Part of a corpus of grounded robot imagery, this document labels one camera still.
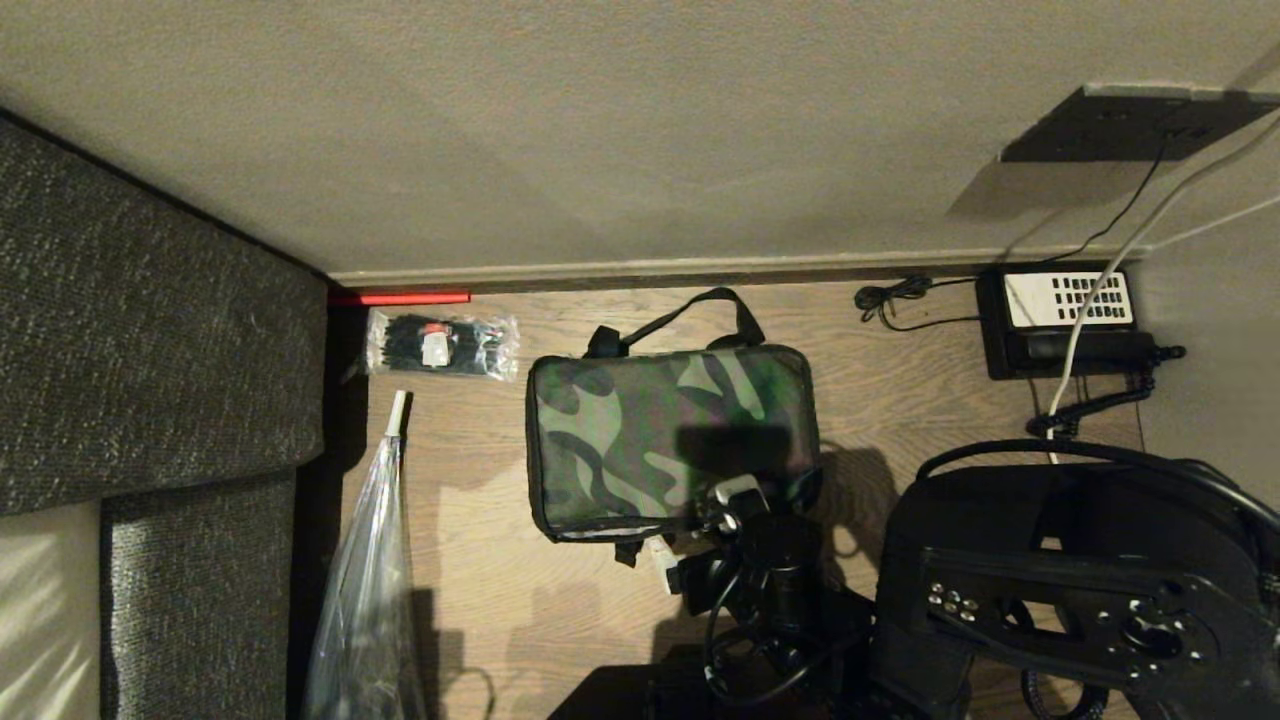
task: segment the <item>zip tie bag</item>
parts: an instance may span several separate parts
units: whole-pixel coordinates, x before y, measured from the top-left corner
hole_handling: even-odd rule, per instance
[[[513,382],[518,351],[520,332],[511,316],[479,320],[369,313],[365,366],[370,374],[403,370]]]

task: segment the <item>baseboard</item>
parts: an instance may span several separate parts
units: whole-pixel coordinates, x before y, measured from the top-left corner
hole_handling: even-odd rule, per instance
[[[874,278],[928,269],[941,274],[973,273],[993,263],[1037,260],[1070,247],[1037,247],[1034,251],[940,250],[769,258],[692,258],[628,260],[620,263],[566,263],[550,265],[495,265],[419,270],[372,270],[330,273],[348,288],[421,290],[467,288],[472,292],[522,290],[604,288],[707,282],[814,282],[841,278]],[[1089,249],[1076,258],[1101,260],[1112,250]],[[1132,258],[1139,259],[1135,251]]]

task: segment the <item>couch cushion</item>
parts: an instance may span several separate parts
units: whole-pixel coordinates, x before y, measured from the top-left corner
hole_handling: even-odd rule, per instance
[[[0,717],[99,716],[97,512],[0,518]]]
[[[0,115],[0,515],[320,451],[325,287]]]
[[[102,717],[284,717],[293,471],[102,502]]]

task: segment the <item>camouflage pouch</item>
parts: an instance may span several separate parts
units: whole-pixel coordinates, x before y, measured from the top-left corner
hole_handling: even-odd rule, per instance
[[[703,351],[627,357],[703,300],[736,302],[739,332]],[[716,288],[626,338],[602,327],[582,359],[539,359],[526,393],[539,529],[557,542],[630,543],[689,530],[710,487],[745,474],[771,503],[809,505],[820,482],[809,363],[763,343],[746,305]]]

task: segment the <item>gray wall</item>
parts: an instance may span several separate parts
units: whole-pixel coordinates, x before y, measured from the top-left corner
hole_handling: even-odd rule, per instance
[[[901,265],[1075,245],[1146,168],[996,152],[1083,83],[1280,91],[1277,40],[1274,0],[5,3],[0,104],[346,282]]]
[[[1147,448],[1207,460],[1280,507],[1280,206],[1158,250],[1137,272],[1146,324],[1188,350],[1142,406]]]

